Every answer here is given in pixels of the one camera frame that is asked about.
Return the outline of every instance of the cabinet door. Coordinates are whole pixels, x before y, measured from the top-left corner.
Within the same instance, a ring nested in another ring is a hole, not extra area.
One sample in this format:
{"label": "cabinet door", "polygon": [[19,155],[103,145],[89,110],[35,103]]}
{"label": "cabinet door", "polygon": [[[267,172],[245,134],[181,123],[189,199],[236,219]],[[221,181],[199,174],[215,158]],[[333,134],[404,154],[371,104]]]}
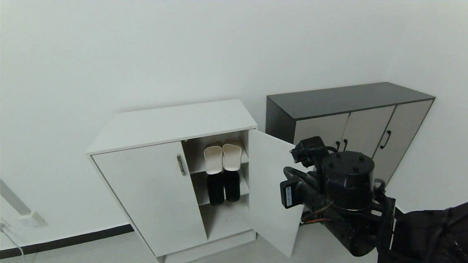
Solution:
{"label": "cabinet door", "polygon": [[303,205],[286,209],[279,183],[286,180],[285,166],[307,171],[295,164],[289,151],[294,145],[257,130],[249,131],[249,214],[252,228],[290,257]]}
{"label": "cabinet door", "polygon": [[180,142],[92,157],[156,256],[207,242]]}
{"label": "cabinet door", "polygon": [[294,144],[303,139],[320,136],[325,146],[337,147],[348,120],[349,113],[300,120],[296,122]]}
{"label": "cabinet door", "polygon": [[369,157],[382,138],[395,106],[350,113],[341,140],[340,151],[361,152]]}
{"label": "cabinet door", "polygon": [[397,105],[374,155],[374,177],[390,180],[433,100]]}

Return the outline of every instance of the open cabinet door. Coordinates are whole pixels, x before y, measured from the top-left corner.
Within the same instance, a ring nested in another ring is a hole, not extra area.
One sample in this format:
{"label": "open cabinet door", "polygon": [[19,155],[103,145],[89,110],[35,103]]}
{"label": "open cabinet door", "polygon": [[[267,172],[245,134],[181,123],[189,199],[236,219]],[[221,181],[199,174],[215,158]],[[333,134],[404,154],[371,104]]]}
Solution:
{"label": "open cabinet door", "polygon": [[293,144],[257,130],[249,131],[249,214],[252,228],[290,257],[304,206],[286,209],[279,183],[285,166],[306,172],[289,153]]}

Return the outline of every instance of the black baseboard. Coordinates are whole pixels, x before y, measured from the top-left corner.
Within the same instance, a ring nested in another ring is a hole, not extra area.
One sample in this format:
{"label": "black baseboard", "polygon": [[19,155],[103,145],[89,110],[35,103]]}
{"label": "black baseboard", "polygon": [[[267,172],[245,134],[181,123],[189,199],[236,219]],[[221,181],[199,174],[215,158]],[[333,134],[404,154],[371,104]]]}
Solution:
{"label": "black baseboard", "polygon": [[[103,238],[108,238],[116,235],[126,234],[133,232],[133,227],[131,225],[117,226],[114,228],[92,232],[88,234],[82,234],[77,236],[72,236],[64,239],[54,240],[51,242],[34,244],[30,246],[21,247],[25,255],[34,254],[37,252],[52,250],[56,248],[64,248],[72,245],[78,245],[94,240],[99,240]],[[18,248],[11,248],[0,250],[0,259],[21,256],[21,252]]]}

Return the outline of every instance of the dark gray cabinet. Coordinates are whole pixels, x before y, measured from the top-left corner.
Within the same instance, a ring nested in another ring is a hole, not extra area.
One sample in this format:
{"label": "dark gray cabinet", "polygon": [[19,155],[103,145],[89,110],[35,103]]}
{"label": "dark gray cabinet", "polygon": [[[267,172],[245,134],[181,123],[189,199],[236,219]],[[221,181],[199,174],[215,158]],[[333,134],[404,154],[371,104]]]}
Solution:
{"label": "dark gray cabinet", "polygon": [[266,133],[293,144],[320,136],[340,151],[362,152],[388,182],[434,99],[389,82],[269,95]]}

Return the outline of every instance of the power outlet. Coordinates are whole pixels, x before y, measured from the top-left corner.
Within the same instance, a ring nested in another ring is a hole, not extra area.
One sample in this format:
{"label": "power outlet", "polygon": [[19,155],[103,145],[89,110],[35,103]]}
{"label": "power outlet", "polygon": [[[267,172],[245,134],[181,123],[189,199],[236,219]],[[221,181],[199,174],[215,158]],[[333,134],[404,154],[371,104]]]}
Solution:
{"label": "power outlet", "polygon": [[5,225],[5,228],[9,228],[10,224],[7,223],[3,218],[0,217],[0,223]]}
{"label": "power outlet", "polygon": [[18,220],[26,227],[45,226],[45,220],[39,215],[37,211],[32,211],[29,215],[20,216]]}

